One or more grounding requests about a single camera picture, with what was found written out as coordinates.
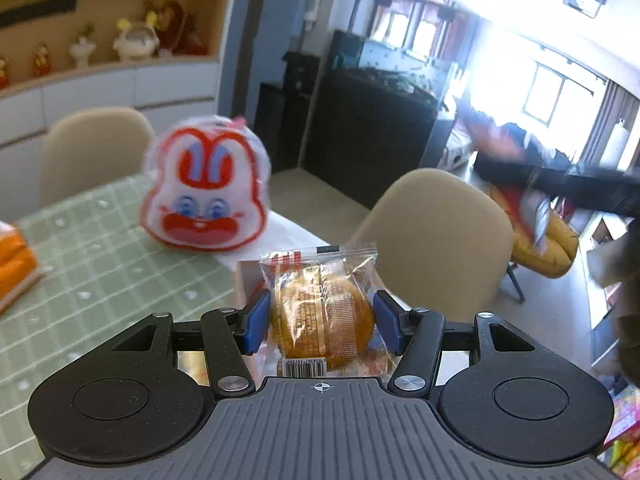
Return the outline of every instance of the beige chair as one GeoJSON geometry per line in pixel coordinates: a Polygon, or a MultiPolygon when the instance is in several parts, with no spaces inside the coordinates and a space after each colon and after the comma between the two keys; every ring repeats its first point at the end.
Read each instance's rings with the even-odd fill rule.
{"type": "Polygon", "coordinates": [[[153,135],[133,108],[89,108],[60,119],[45,137],[41,204],[139,172],[153,135]]]}
{"type": "Polygon", "coordinates": [[[513,229],[480,190],[441,170],[415,170],[386,191],[351,242],[377,244],[380,277],[409,305],[469,322],[491,309],[513,229]]]}

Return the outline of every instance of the table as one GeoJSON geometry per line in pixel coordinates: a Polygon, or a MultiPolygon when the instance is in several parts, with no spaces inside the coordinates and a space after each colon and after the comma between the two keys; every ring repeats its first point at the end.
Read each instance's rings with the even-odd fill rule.
{"type": "Polygon", "coordinates": [[[138,225],[150,181],[134,176],[67,199],[18,222],[44,278],[0,316],[0,478],[17,480],[42,454],[27,420],[45,378],[151,312],[175,321],[236,306],[236,261],[322,245],[271,213],[263,236],[220,257],[177,251],[138,225]]]}

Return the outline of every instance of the bread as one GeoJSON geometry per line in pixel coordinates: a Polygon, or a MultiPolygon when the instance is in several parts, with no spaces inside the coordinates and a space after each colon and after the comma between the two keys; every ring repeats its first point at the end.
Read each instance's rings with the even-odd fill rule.
{"type": "Polygon", "coordinates": [[[374,327],[371,306],[358,287],[325,265],[276,277],[271,322],[283,357],[325,357],[329,370],[356,359],[374,327]]]}

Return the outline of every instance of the rabbit-shaped bag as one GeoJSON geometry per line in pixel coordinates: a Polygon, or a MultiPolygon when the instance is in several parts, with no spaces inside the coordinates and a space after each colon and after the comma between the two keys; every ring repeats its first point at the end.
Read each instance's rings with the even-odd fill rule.
{"type": "Polygon", "coordinates": [[[165,132],[146,156],[153,187],[142,227],[171,246],[232,251],[254,241],[269,213],[269,157],[244,120],[192,118],[165,132]]]}

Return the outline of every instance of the blue eye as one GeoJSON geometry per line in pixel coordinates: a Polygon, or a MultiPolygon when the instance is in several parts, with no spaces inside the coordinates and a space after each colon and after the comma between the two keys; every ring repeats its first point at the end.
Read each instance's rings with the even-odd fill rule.
{"type": "Polygon", "coordinates": [[[187,218],[196,218],[200,212],[198,201],[191,196],[181,196],[174,202],[174,211],[187,218]]]}
{"type": "Polygon", "coordinates": [[[207,206],[207,220],[215,220],[217,218],[226,218],[230,214],[228,204],[221,198],[214,198],[207,206]]]}

